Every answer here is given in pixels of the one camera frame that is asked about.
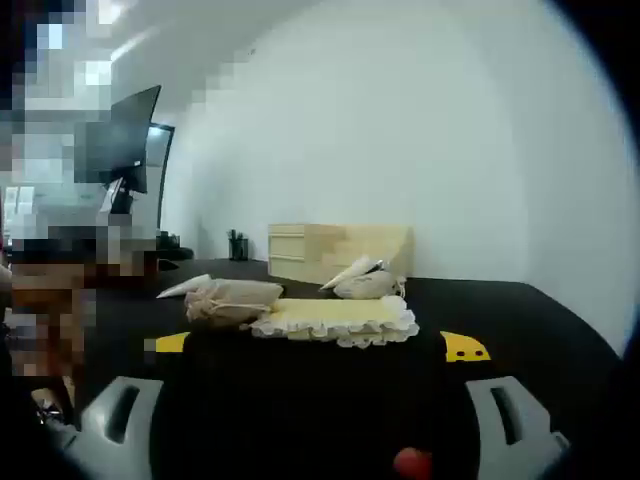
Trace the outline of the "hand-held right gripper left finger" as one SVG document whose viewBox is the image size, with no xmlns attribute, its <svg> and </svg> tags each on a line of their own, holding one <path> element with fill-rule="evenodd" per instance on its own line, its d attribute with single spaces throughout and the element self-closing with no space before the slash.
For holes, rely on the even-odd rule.
<svg viewBox="0 0 640 480">
<path fill-rule="evenodd" d="M 77 377 L 67 456 L 88 479 L 197 479 L 195 413 L 182 376 L 191 332 L 93 331 Z"/>
</svg>

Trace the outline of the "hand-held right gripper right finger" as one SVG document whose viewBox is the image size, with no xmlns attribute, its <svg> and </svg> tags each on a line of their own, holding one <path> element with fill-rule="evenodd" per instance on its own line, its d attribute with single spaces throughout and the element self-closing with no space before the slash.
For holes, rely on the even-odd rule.
<svg viewBox="0 0 640 480">
<path fill-rule="evenodd" d="M 570 447 L 549 410 L 479 340 L 441 330 L 433 390 L 437 479 L 541 479 Z"/>
</svg>

